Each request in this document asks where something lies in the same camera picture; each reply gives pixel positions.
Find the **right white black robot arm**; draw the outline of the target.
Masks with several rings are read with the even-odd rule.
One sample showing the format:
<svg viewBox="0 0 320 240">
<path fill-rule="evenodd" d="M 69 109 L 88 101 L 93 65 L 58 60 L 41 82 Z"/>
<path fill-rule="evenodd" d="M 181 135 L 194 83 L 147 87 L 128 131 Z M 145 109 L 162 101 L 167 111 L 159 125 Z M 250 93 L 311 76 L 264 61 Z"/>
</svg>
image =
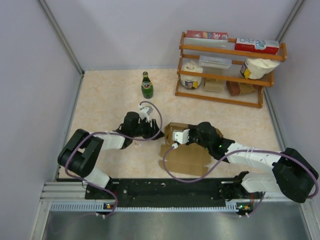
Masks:
<svg viewBox="0 0 320 240">
<path fill-rule="evenodd" d="M 296 203 L 304 203 L 319 191 L 317 171 L 295 149 L 283 152 L 259 150 L 223 137 L 209 122 L 198 125 L 171 122 L 164 128 L 160 167 L 174 173 L 195 176 L 195 183 L 208 176 L 209 157 L 217 163 L 242 164 L 260 173 L 242 171 L 232 180 L 234 194 L 245 198 L 250 193 L 282 193 Z"/>
</svg>

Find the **brown cardboard box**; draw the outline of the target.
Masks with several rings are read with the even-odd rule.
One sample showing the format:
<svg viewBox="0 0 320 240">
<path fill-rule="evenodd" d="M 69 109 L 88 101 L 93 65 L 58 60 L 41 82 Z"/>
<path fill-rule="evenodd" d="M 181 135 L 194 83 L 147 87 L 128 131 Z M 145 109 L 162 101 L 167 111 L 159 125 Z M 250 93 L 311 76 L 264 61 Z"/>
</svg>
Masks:
<svg viewBox="0 0 320 240">
<path fill-rule="evenodd" d="M 164 144 L 160 147 L 159 156 L 163 158 L 168 149 L 172 147 L 173 132 L 183 131 L 187 128 L 186 123 L 170 122 L 164 128 Z M 209 170 L 208 165 L 212 162 L 212 157 L 202 146 L 192 143 L 190 145 L 180 145 L 177 149 L 171 150 L 165 160 L 159 160 L 158 165 L 162 170 L 168 169 L 171 173 L 179 173 L 201 177 Z"/>
</svg>

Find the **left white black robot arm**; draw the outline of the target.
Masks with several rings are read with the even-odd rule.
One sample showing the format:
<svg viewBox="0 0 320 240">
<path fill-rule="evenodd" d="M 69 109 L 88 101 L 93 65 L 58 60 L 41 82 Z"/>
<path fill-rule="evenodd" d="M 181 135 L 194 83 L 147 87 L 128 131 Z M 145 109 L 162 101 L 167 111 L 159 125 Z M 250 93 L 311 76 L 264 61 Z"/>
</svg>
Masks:
<svg viewBox="0 0 320 240">
<path fill-rule="evenodd" d="M 155 119 L 142 118 L 137 112 L 130 111 L 123 123 L 110 133 L 95 134 L 81 145 L 83 152 L 77 150 L 70 160 L 67 170 L 96 185 L 96 192 L 102 198 L 109 198 L 114 191 L 111 177 L 96 166 L 100 151 L 122 150 L 127 148 L 133 138 L 157 140 L 164 137 Z"/>
</svg>

